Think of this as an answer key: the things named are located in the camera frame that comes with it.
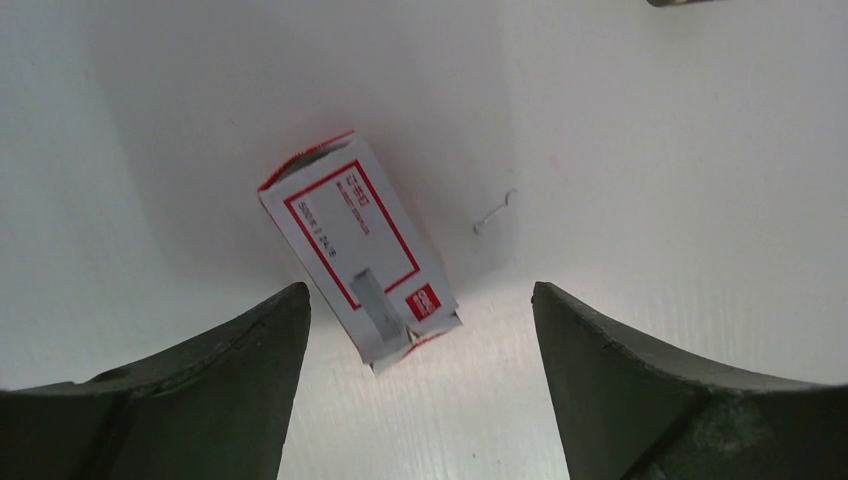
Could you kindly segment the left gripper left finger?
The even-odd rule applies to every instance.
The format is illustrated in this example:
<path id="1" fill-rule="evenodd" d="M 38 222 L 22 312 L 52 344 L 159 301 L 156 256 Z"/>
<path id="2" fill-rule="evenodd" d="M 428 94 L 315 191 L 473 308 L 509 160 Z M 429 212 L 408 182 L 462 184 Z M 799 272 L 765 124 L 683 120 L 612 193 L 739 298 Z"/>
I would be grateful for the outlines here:
<path id="1" fill-rule="evenodd" d="M 1 394 L 5 479 L 274 479 L 311 324 L 294 283 L 83 382 Z"/>

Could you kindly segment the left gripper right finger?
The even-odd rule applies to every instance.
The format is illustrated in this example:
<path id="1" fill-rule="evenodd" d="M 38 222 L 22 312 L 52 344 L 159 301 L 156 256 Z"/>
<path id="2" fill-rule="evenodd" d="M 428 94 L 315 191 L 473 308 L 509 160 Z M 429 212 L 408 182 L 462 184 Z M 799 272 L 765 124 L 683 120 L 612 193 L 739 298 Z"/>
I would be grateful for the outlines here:
<path id="1" fill-rule="evenodd" d="M 573 479 L 843 479 L 847 389 L 680 349 L 539 282 L 533 317 Z"/>

